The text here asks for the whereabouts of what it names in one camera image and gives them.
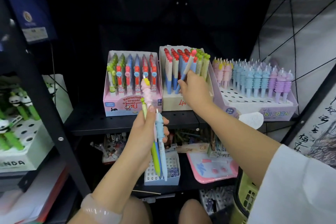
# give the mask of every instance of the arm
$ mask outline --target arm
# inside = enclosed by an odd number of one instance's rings
[[[140,177],[151,160],[151,147],[154,141],[155,109],[150,106],[146,121],[143,112],[135,119],[127,144],[114,165],[106,173],[92,193],[92,198],[100,207],[122,214],[124,206]],[[167,136],[169,131],[164,127]],[[96,223],[82,210],[70,220],[69,224]]]
[[[188,72],[187,83],[178,83],[184,101],[212,127],[232,158],[260,186],[280,143],[217,107],[204,79],[192,71]]]

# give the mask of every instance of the hand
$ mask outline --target hand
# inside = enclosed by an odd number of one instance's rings
[[[126,146],[121,154],[123,157],[132,158],[132,162],[137,165],[138,176],[146,170],[152,158],[151,147],[154,142],[155,118],[155,108],[152,105],[147,110],[146,120],[144,112],[139,112],[133,122]],[[163,124],[167,125],[168,123],[169,120],[163,117]],[[165,134],[163,142],[165,143],[167,142],[169,131],[167,127],[163,127],[163,130]]]
[[[184,101],[190,106],[198,115],[199,112],[205,110],[203,108],[208,103],[213,103],[209,93],[209,87],[203,77],[198,76],[192,70],[187,73],[187,83],[178,80],[181,87],[181,93]]]

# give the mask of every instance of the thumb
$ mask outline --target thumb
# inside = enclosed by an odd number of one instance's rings
[[[154,137],[155,118],[156,118],[155,108],[153,105],[151,105],[147,110],[144,129],[146,133],[149,133],[150,137],[152,138]]]
[[[177,82],[181,87],[182,94],[185,93],[188,89],[188,85],[186,84],[186,82],[183,80],[178,80]]]

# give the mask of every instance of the translucent bracelet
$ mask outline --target translucent bracelet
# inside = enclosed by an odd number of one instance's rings
[[[122,215],[106,210],[98,205],[92,198],[92,194],[88,194],[82,201],[81,209],[90,215],[99,224],[118,224]]]

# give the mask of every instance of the white shirt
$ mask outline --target white shirt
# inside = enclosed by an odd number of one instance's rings
[[[336,223],[336,170],[280,146],[263,179],[248,224]]]

